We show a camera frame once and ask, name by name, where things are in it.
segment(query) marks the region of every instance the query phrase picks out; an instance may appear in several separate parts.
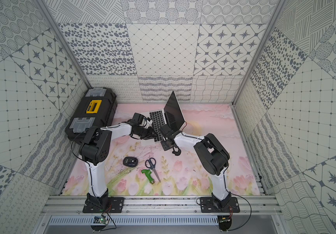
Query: vent grille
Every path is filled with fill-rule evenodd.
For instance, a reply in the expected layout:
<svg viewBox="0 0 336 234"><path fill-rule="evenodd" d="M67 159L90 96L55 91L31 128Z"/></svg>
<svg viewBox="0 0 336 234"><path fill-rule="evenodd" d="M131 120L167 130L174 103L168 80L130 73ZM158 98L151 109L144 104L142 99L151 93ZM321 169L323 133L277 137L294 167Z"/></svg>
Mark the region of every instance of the vent grille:
<svg viewBox="0 0 336 234"><path fill-rule="evenodd" d="M52 216L50 225L90 225L95 222L95 218L100 216ZM217 216L196 215L188 217L187 215L169 215L169 216L133 216L133 215L117 215L113 216L116 225L211 225L217 224Z"/></svg>

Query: pink floral mat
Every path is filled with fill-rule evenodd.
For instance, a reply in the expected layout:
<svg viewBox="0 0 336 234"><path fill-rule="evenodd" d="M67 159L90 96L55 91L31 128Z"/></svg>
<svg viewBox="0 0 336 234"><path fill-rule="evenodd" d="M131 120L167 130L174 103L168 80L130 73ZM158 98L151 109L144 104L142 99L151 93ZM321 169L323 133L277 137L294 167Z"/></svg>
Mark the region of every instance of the pink floral mat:
<svg viewBox="0 0 336 234"><path fill-rule="evenodd" d="M113 124L130 119L135 112L142 113L162 109L161 104L119 104ZM229 152L229 168L226 171L227 188L238 195L260 195L250 162L240 138L236 122L229 105L182 104L182 112L187 126L184 132L193 135L214 134ZM110 153L105 163L105 181L109 195L210 195L212 181L203 168L195 150L182 150L175 156L171 150L164 151L159 144L142 147L140 140L129 136L111 142ZM126 167L124 157L139 160L138 166ZM156 159L155 184L151 185L141 170L146 169L145 160ZM63 195L86 195L89 189L84 162L77 160Z"/></svg>

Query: laptop screen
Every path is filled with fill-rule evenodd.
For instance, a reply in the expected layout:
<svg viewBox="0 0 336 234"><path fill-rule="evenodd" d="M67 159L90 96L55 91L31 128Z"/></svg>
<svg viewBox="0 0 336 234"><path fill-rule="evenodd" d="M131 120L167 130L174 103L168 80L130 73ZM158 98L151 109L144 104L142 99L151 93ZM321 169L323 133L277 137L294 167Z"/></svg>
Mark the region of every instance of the laptop screen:
<svg viewBox="0 0 336 234"><path fill-rule="evenodd" d="M173 131L178 131L185 122L184 116L178 104L174 91L170 95L167 104L164 107L165 119Z"/></svg>

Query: scissor blade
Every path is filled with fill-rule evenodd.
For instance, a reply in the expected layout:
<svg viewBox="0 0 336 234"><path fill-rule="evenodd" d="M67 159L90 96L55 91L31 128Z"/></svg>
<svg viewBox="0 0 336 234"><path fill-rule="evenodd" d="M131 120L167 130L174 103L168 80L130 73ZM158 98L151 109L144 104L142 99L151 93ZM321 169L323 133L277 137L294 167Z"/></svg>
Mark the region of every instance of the scissor blade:
<svg viewBox="0 0 336 234"><path fill-rule="evenodd" d="M160 181L160 178L159 178L159 176L157 175L157 172L156 172L155 168L154 168L154 169L152 169L152 171L154 171L154 173L155 173L155 175L156 175L156 178L157 178L157 180L158 180L159 182L161 182L161 181Z"/></svg>

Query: computer mouse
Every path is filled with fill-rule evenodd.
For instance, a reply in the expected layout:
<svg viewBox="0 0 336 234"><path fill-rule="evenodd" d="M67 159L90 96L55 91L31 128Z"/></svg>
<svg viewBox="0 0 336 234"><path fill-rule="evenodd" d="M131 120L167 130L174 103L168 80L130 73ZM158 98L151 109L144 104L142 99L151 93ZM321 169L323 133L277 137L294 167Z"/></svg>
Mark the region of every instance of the computer mouse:
<svg viewBox="0 0 336 234"><path fill-rule="evenodd" d="M125 157L122 161L122 164L127 167L136 167L138 164L138 159L135 157Z"/></svg>

